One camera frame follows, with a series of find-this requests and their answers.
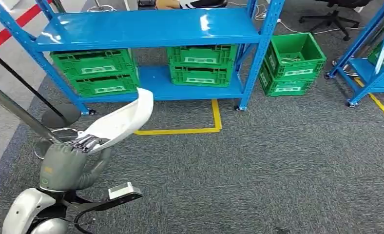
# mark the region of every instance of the blue shelf board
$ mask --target blue shelf board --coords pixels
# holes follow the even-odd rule
[[[246,8],[58,13],[38,51],[258,43]]]
[[[140,67],[139,76],[140,86],[152,91],[156,101],[241,98],[243,96],[243,87],[237,73],[232,74],[228,88],[172,84],[167,66]],[[81,102],[125,102],[135,99],[137,99],[137,93],[79,98]]]
[[[348,63],[356,70],[361,81],[366,85],[370,82],[371,75],[374,73],[375,66],[365,58],[350,59]],[[384,79],[380,80],[372,87],[370,92],[384,92]]]

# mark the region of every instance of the yellow floor tape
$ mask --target yellow floor tape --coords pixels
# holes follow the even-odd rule
[[[136,135],[175,135],[175,134],[196,134],[196,133],[219,133],[222,129],[221,114],[219,113],[218,100],[212,100],[213,128],[196,129],[167,129],[167,130],[138,130]]]
[[[360,78],[358,77],[355,77],[354,80],[361,86],[363,87],[364,84],[361,82]],[[376,105],[384,112],[384,105],[382,104],[382,102],[380,102],[380,100],[378,100],[378,98],[376,98],[376,96],[374,96],[374,94],[372,93],[369,93],[370,95],[370,98],[373,99],[373,101],[376,103]]]

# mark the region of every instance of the stanchion base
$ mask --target stanchion base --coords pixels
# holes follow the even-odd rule
[[[73,104],[61,104],[54,107],[63,114],[64,119],[58,116],[53,110],[47,110],[41,117],[41,123],[48,128],[68,127],[81,116],[81,112]]]
[[[52,131],[56,136],[63,142],[71,141],[77,138],[78,131],[72,128],[62,128]],[[34,145],[34,154],[40,158],[44,159],[47,150],[50,148],[52,143],[44,138],[40,138],[38,142]]]

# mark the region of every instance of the black office chair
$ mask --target black office chair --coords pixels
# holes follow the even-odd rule
[[[338,16],[340,12],[338,8],[346,7],[346,8],[354,9],[356,7],[366,6],[371,0],[316,0],[316,1],[325,1],[325,2],[328,2],[327,4],[328,7],[333,7],[334,5],[337,5],[337,8],[332,13],[328,13],[325,16],[302,16],[299,22],[303,23],[305,22],[305,19],[324,19],[323,22],[315,25],[313,28],[310,29],[310,32],[312,34],[313,34],[313,31],[316,30],[317,28],[324,25],[331,26],[334,23],[346,35],[343,38],[343,40],[347,41],[351,39],[350,34],[346,30],[346,28],[341,25],[341,21],[353,23],[354,24],[353,28],[358,28],[360,25],[360,22]]]

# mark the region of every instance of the carpet floor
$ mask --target carpet floor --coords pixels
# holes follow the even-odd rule
[[[342,15],[366,23],[382,3]],[[325,14],[323,3],[288,0],[281,19],[297,31],[298,17]],[[288,33],[282,26],[276,34]],[[339,31],[317,35],[328,63],[348,43]],[[141,64],[166,62],[162,48],[136,49]],[[243,73],[248,71],[245,61]],[[53,103],[67,99],[46,78],[40,91]],[[131,181],[144,197],[105,212],[87,227],[97,234],[384,234],[384,114],[365,97],[357,108],[341,79],[319,77],[305,96],[265,97],[258,83],[248,111],[219,100],[223,129],[216,134],[136,136],[113,148],[113,159],[96,184],[81,195],[99,200],[103,189]],[[123,103],[93,104],[84,129]],[[34,100],[30,112],[45,107]],[[213,126],[211,102],[156,102],[145,129]],[[0,161],[0,232],[10,204],[38,186],[38,136],[19,126]],[[70,228],[70,233],[78,233]]]

